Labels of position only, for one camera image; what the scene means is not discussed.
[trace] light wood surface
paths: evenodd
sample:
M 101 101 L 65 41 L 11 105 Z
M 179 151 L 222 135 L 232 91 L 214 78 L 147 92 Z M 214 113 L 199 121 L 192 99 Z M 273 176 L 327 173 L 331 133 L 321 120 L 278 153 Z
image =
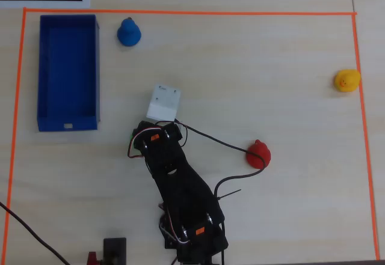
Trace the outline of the light wood surface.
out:
M 352 10 L 351 0 L 92 0 L 92 7 Z M 20 10 L 0 14 L 10 12 L 13 19 L 0 21 L 2 201 L 21 21 Z M 331 87 L 335 72 L 356 65 L 350 17 L 134 15 L 143 39 L 124 49 L 115 34 L 125 17 L 97 15 L 100 130 L 63 134 L 37 132 L 39 14 L 28 15 L 12 208 L 33 229 L 71 264 L 118 236 L 128 238 L 128 264 L 171 263 L 157 227 L 158 190 L 143 161 L 126 157 L 153 85 L 163 82 L 182 90 L 178 117 L 190 126 L 242 147 L 259 138 L 272 150 L 264 174 L 220 189 L 242 189 L 221 202 L 226 264 L 374 258 L 359 95 Z M 241 153 L 194 134 L 185 152 L 211 187 L 250 172 Z M 60 264 L 11 219 L 7 264 L 27 262 Z
M 385 0 L 354 0 L 382 258 L 385 255 Z

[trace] blue rubber duck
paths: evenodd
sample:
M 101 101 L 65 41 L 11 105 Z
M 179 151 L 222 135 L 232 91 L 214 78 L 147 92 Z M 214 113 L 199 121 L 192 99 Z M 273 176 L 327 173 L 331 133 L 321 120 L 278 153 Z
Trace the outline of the blue rubber duck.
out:
M 118 39 L 122 45 L 126 47 L 134 46 L 139 42 L 141 36 L 142 33 L 140 33 L 139 27 L 130 17 L 122 21 L 118 29 Z

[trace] blue box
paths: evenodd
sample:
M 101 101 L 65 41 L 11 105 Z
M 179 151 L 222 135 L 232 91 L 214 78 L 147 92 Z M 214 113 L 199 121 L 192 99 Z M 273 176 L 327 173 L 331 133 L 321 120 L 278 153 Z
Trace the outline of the blue box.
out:
M 38 73 L 39 131 L 97 130 L 99 25 L 95 15 L 40 17 Z

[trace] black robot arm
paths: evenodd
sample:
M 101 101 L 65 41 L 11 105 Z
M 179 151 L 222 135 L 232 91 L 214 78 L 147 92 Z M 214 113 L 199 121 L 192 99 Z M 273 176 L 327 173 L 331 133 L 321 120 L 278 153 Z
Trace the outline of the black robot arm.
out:
M 142 121 L 133 136 L 132 145 L 144 156 L 163 198 L 159 227 L 165 247 L 176 249 L 183 264 L 211 264 L 211 257 L 228 247 L 220 228 L 224 215 L 209 186 L 188 164 L 178 126 Z

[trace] white cube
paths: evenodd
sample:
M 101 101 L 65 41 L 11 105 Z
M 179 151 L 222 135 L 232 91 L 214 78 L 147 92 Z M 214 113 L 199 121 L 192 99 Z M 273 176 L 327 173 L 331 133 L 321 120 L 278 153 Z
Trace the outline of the white cube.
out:
M 174 121 L 179 99 L 180 90 L 156 84 L 146 117 L 156 121 Z

